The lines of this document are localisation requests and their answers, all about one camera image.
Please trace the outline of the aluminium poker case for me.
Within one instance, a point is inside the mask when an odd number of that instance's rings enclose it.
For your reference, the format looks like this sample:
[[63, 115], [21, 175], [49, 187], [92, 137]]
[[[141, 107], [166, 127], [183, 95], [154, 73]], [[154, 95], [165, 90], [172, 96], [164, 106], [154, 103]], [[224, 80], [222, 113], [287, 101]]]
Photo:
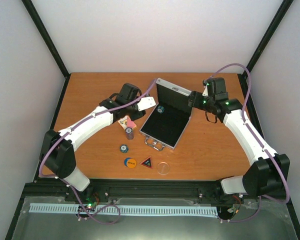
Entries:
[[[191, 91], [162, 78], [156, 80], [156, 90], [158, 103], [139, 132], [147, 146], [157, 151], [174, 150], [192, 116], [188, 106]], [[163, 113], [157, 112], [158, 106], [164, 107]]]

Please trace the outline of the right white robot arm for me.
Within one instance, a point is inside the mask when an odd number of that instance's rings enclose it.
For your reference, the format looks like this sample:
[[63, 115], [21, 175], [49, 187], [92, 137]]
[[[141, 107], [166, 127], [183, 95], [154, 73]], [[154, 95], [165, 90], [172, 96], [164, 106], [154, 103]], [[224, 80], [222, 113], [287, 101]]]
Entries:
[[228, 177], [220, 181], [225, 194], [269, 198], [270, 193], [285, 190], [286, 197], [290, 197], [287, 184], [289, 158], [285, 154], [278, 154], [266, 143], [238, 99], [215, 100], [212, 96], [192, 91], [188, 97], [188, 105], [215, 115], [235, 136], [247, 156], [250, 167], [243, 176]]

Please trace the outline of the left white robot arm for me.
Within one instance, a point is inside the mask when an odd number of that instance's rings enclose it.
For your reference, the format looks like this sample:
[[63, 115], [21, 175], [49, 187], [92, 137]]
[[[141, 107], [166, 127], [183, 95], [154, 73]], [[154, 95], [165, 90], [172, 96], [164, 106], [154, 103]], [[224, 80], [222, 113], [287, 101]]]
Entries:
[[51, 178], [58, 178], [76, 189], [76, 195], [82, 201], [93, 198], [94, 188], [90, 179], [77, 166], [75, 152], [90, 137], [125, 116], [131, 120], [143, 117], [146, 109], [156, 104], [149, 92], [142, 93], [133, 84], [125, 83], [120, 92], [113, 93], [101, 101], [86, 117], [62, 130], [48, 130], [43, 139], [40, 152], [38, 175], [41, 178], [43, 167], [52, 173]]

